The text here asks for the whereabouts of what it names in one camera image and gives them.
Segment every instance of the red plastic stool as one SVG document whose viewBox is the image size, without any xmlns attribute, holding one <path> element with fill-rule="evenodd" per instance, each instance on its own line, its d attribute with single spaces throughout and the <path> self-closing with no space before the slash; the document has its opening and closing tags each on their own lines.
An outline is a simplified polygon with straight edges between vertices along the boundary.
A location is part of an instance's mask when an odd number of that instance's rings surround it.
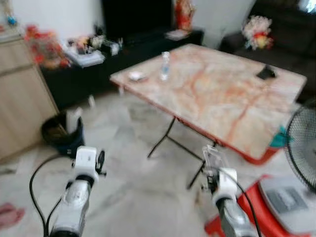
<svg viewBox="0 0 316 237">
<path fill-rule="evenodd" d="M 269 175 L 263 175 L 255 184 L 253 184 L 246 193 L 248 194 L 253 208 L 256 212 L 258 223 L 261 229 L 261 232 L 266 237 L 311 237 L 311 235 L 292 235 L 289 234 L 283 227 L 278 223 L 276 218 L 272 215 L 268 209 L 265 201 L 262 199 L 260 190 L 259 190 L 259 181 L 264 178 L 270 178 Z M 254 224 L 252 212 L 250 206 L 247 202 L 247 199 L 244 195 L 241 195 L 238 198 L 238 203 L 242 209 L 249 216 L 250 221 Z M 221 221 L 217 216 L 213 221 L 205 225 L 205 231 L 211 237 L 225 237 L 224 232 L 221 228 Z"/>
</svg>

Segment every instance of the electric fan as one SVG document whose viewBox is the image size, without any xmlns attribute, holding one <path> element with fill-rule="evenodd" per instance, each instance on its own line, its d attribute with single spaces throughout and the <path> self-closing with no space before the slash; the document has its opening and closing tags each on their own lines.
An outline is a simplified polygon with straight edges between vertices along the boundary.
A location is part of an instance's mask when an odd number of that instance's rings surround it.
<svg viewBox="0 0 316 237">
<path fill-rule="evenodd" d="M 261 194 L 272 214 L 291 234 L 316 232 L 316 98 L 293 115 L 285 153 L 298 179 L 264 179 Z"/>
</svg>

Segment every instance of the metal table leg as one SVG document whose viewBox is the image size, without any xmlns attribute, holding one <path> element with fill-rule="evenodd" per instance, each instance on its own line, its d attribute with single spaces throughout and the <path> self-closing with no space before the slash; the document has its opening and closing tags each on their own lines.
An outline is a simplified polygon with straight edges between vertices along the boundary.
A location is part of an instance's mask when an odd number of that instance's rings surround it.
<svg viewBox="0 0 316 237">
<path fill-rule="evenodd" d="M 185 146 L 183 146 L 182 144 L 180 144 L 179 142 L 177 142 L 176 140 L 174 140 L 172 137 L 169 137 L 167 135 L 167 138 L 172 141 L 174 144 L 176 144 L 178 147 L 181 147 L 183 150 L 185 150 L 187 153 L 191 154 L 192 156 L 194 156 L 195 158 L 199 159 L 199 160 L 203 160 L 201 157 L 199 157 L 197 154 L 195 154 L 194 152 L 190 151 L 188 148 L 186 148 Z"/>
<path fill-rule="evenodd" d="M 160 139 L 160 141 L 157 142 L 157 144 L 152 148 L 152 150 L 149 152 L 147 158 L 150 158 L 150 156 L 152 155 L 152 153 L 156 150 L 156 148 L 161 144 L 161 142 L 163 142 L 163 140 L 168 136 L 170 130 L 172 129 L 172 126 L 175 122 L 176 118 L 173 117 L 171 124 L 169 125 L 168 130 L 166 131 L 166 133 L 164 134 L 164 136 Z"/>
<path fill-rule="evenodd" d="M 204 169 L 205 166 L 205 161 L 203 160 L 202 165 L 199 167 L 199 169 L 197 170 L 196 174 L 194 175 L 193 179 L 190 181 L 190 183 L 187 185 L 187 190 L 190 190 L 194 184 L 194 182 L 196 181 L 196 179 L 198 178 L 198 175 L 202 172 L 202 170 Z"/>
</svg>

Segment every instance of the black cable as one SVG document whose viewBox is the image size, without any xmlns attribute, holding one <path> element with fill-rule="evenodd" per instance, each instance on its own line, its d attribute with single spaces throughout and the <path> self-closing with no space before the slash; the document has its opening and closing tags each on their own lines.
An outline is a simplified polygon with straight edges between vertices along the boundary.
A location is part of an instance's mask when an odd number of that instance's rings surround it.
<svg viewBox="0 0 316 237">
<path fill-rule="evenodd" d="M 211 166 L 210 168 L 215 169 L 215 170 L 217 170 L 217 171 L 219 171 L 219 172 L 222 172 L 223 174 L 225 174 L 227 177 L 229 177 L 231 180 L 233 180 L 233 181 L 237 184 L 237 186 L 238 186 L 239 189 L 241 190 L 242 194 L 245 195 L 245 197 L 246 197 L 246 199 L 247 199 L 247 201 L 248 201 L 248 203 L 249 203 L 249 206 L 250 206 L 250 209 L 251 209 L 251 212 L 252 212 L 252 216 L 253 216 L 253 220 L 254 220 L 254 222 L 255 222 L 255 226 L 256 226 L 256 229 L 257 229 L 257 232 L 258 232 L 258 236 L 259 236 L 259 237 L 262 237 L 262 235 L 261 235 L 261 230 L 260 230 L 260 227 L 259 227 L 259 223 L 258 223 L 258 220 L 257 220 L 257 216 L 256 216 L 256 213 L 255 213 L 255 210 L 254 210 L 254 208 L 253 208 L 252 202 L 251 202 L 251 200 L 250 200 L 248 194 L 245 192 L 245 190 L 244 190 L 244 189 L 242 188 L 242 186 L 240 185 L 240 183 L 239 183 L 237 180 L 235 180 L 230 174 L 226 173 L 225 171 L 223 171 L 223 170 L 221 170 L 221 169 L 219 169 L 219 168 L 216 168 L 216 167 L 214 167 L 214 166 Z"/>
<path fill-rule="evenodd" d="M 49 221 L 50 221 L 51 215 L 54 213 L 55 209 L 57 208 L 60 202 L 61 202 L 61 198 L 59 198 L 58 202 L 55 204 L 54 208 L 51 210 L 50 214 L 48 215 L 47 222 L 45 225 L 47 235 L 49 233 Z"/>
<path fill-rule="evenodd" d="M 42 213 L 35 197 L 34 197 L 34 192 L 33 192 L 33 180 L 37 174 L 37 172 L 48 162 L 52 161 L 52 160 L 55 160 L 57 158 L 61 158 L 61 157 L 65 157 L 65 156 L 62 156 L 62 155 L 53 155 L 51 156 L 50 158 L 48 158 L 47 160 L 45 160 L 42 164 L 39 165 L 39 167 L 34 171 L 33 175 L 31 176 L 31 179 L 30 179 L 30 183 L 29 183 L 29 189 L 30 189 L 30 195 L 31 195 L 31 199 L 32 199 L 32 202 L 37 210 L 37 212 L 39 213 L 39 216 L 40 216 L 40 219 L 41 219 L 41 222 L 42 222 L 42 225 L 43 225 L 43 237 L 47 237 L 48 236 L 48 232 L 46 231 L 46 221 L 45 221 L 45 217 L 44 217 L 44 214 Z"/>
</svg>

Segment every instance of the black sofa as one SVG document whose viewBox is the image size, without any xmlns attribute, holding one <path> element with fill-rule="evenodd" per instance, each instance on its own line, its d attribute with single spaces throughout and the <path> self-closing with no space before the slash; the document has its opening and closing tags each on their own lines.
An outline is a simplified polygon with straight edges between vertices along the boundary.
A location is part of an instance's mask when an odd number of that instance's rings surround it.
<svg viewBox="0 0 316 237">
<path fill-rule="evenodd" d="M 299 10 L 296 4 L 284 6 L 269 0 L 256 1 L 251 15 L 272 19 L 273 47 L 246 49 L 245 38 L 237 32 L 223 38 L 220 51 L 302 74 L 307 83 L 297 101 L 303 103 L 316 97 L 316 15 Z"/>
</svg>

